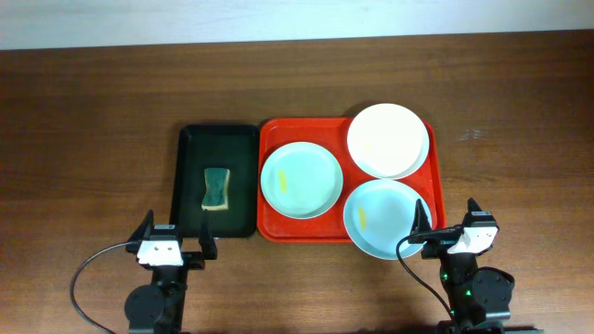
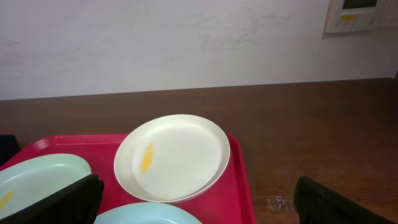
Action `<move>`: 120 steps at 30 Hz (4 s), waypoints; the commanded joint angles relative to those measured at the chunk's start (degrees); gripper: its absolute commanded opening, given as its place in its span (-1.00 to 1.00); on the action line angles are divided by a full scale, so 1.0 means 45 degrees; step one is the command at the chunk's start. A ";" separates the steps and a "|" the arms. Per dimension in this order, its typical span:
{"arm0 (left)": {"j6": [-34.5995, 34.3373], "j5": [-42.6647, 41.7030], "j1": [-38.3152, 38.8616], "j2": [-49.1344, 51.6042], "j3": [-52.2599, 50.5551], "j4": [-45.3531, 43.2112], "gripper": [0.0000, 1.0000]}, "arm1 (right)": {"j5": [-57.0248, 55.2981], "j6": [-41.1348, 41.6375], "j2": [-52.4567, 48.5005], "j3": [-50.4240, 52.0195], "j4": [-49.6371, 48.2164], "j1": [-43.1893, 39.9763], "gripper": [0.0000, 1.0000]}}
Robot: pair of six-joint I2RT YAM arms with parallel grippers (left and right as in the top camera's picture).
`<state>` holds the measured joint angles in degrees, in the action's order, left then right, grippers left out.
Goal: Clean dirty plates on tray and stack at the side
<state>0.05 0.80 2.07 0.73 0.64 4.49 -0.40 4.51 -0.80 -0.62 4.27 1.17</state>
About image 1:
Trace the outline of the pale green plate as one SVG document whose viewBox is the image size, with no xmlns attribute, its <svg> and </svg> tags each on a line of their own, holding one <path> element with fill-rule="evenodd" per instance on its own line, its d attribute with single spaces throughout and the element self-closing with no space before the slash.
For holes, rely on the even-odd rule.
<svg viewBox="0 0 594 334">
<path fill-rule="evenodd" d="M 265 160 L 260 186 L 276 212 L 292 219 L 312 219 L 338 202 L 343 188 L 342 167 L 326 148 L 292 142 Z"/>
</svg>

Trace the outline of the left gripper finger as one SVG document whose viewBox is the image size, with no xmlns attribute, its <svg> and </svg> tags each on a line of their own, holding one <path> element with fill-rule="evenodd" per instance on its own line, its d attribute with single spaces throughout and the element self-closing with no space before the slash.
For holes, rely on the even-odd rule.
<svg viewBox="0 0 594 334">
<path fill-rule="evenodd" d="M 209 227 L 208 210 L 203 211 L 202 221 L 200 223 L 199 244 L 201 247 L 201 254 L 204 260 L 217 259 L 217 247 Z"/>
<path fill-rule="evenodd" d="M 153 227 L 154 223 L 154 212 L 153 210 L 149 210 L 145 217 L 143 218 L 140 225 L 136 228 L 136 230 L 132 233 L 132 235 L 128 238 L 130 242 L 132 241 L 140 241 L 145 238 L 148 238 L 150 235 L 151 228 Z"/>
</svg>

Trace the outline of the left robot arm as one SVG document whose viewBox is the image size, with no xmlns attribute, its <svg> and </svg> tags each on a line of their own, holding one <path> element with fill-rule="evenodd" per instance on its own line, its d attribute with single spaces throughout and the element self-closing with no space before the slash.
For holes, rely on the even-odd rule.
<svg viewBox="0 0 594 334">
<path fill-rule="evenodd" d="M 198 237 L 199 251 L 183 251 L 177 225 L 156 225 L 153 211 L 128 238 L 125 250 L 152 273 L 151 281 L 134 289 L 124 304 L 131 334 L 166 334 L 182 331 L 187 276 L 203 270 L 217 259 L 217 247 L 209 228 L 209 213 L 203 213 Z"/>
</svg>

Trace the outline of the light blue plate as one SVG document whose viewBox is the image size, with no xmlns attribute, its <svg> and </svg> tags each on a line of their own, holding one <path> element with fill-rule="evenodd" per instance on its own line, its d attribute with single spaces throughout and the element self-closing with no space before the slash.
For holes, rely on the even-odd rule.
<svg viewBox="0 0 594 334">
<path fill-rule="evenodd" d="M 404 240 L 413 229 L 416 202 L 422 196 L 410 186 L 378 179 L 358 186 L 343 208 L 349 238 L 366 254 L 382 259 L 404 259 L 421 251 L 420 244 Z"/>
</svg>

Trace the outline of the green and yellow sponge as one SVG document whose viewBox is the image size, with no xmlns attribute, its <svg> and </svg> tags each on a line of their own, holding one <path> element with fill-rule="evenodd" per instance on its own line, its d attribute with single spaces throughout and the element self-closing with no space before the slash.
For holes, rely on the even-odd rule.
<svg viewBox="0 0 594 334">
<path fill-rule="evenodd" d="M 201 207 L 205 211 L 225 211 L 228 209 L 228 184 L 230 171 L 226 168 L 206 168 L 204 170 L 205 195 Z"/>
</svg>

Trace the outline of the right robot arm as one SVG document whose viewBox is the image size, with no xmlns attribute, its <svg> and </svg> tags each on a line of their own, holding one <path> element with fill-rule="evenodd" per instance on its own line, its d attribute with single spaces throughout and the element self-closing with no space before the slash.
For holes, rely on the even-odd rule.
<svg viewBox="0 0 594 334">
<path fill-rule="evenodd" d="M 439 277 L 447 295 L 439 298 L 449 314 L 438 333 L 503 333 L 510 319 L 514 277 L 493 267 L 480 267 L 477 258 L 491 250 L 499 231 L 493 214 L 468 199 L 462 223 L 431 229 L 429 216 L 416 201 L 413 225 L 405 242 L 422 246 L 421 258 L 440 262 Z"/>
</svg>

